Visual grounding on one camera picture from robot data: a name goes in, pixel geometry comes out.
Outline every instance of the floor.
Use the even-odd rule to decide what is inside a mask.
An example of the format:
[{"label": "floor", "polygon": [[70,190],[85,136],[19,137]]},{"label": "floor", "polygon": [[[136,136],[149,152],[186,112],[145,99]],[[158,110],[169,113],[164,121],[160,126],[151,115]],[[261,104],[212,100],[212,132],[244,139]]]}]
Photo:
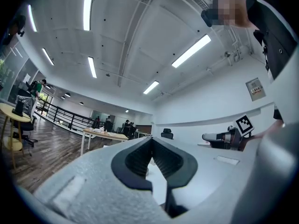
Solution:
[{"label": "floor", "polygon": [[[4,119],[4,115],[0,114],[1,131]],[[9,121],[4,136],[8,135],[10,135]],[[31,132],[30,137],[37,139],[38,143],[35,143],[34,148],[30,147],[32,156],[29,155],[28,145],[24,147],[25,157],[22,156],[22,152],[14,153],[16,170],[13,168],[11,153],[2,147],[2,154],[16,183],[33,193],[46,179],[80,156],[82,136],[40,118],[36,121],[35,130]],[[91,140],[90,149],[95,150],[117,142],[96,137]],[[88,139],[85,139],[84,153],[87,152],[87,143]]]}]

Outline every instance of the railing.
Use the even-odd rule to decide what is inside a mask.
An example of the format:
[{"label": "railing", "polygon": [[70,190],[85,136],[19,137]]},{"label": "railing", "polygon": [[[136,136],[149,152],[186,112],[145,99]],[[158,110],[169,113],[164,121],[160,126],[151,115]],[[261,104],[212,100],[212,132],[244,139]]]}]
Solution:
[{"label": "railing", "polygon": [[98,122],[94,119],[75,114],[55,105],[51,105],[47,101],[39,100],[36,105],[37,112],[45,116],[53,123],[65,126],[69,130],[83,132],[83,129],[88,127],[102,126],[104,122]]}]

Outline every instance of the person in green shirt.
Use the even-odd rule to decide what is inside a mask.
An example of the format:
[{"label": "person in green shirt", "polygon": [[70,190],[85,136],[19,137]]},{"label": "person in green shirt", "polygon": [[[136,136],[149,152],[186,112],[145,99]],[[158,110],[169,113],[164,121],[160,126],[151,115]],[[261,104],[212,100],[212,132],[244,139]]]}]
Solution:
[{"label": "person in green shirt", "polygon": [[47,84],[47,81],[41,80],[41,81],[36,81],[36,83],[34,84],[34,86],[32,87],[32,90],[30,91],[30,94],[33,97],[37,97],[39,99],[39,93],[42,90],[42,87],[45,86]]}]

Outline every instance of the black office chair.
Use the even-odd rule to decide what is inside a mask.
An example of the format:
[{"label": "black office chair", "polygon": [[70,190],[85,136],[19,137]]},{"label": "black office chair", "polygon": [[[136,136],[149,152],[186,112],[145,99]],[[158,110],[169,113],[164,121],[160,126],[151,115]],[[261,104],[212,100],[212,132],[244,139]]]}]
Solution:
[{"label": "black office chair", "polygon": [[[23,97],[32,98],[30,93],[28,93],[28,92],[26,92],[25,90],[22,90],[22,89],[20,89],[18,91],[18,95],[19,96],[23,96]],[[26,105],[24,105],[23,112],[25,114],[27,114],[28,116],[31,115],[31,110],[28,110],[28,107],[26,107]],[[29,136],[28,135],[24,135],[23,132],[24,131],[33,131],[34,130],[34,122],[35,122],[35,120],[36,120],[36,116],[33,116],[33,120],[31,120],[31,122],[21,122],[21,124],[20,124],[20,127],[21,127],[21,138],[22,138],[22,140],[25,140],[32,147],[34,147],[34,143],[38,142],[38,140],[30,139]],[[18,121],[14,121],[14,127],[15,128],[19,128],[19,122]],[[13,138],[19,139],[19,133],[18,132],[14,132]]]},{"label": "black office chair", "polygon": [[172,140],[173,139],[173,133],[171,132],[171,129],[164,129],[163,133],[161,133],[161,137]]}]

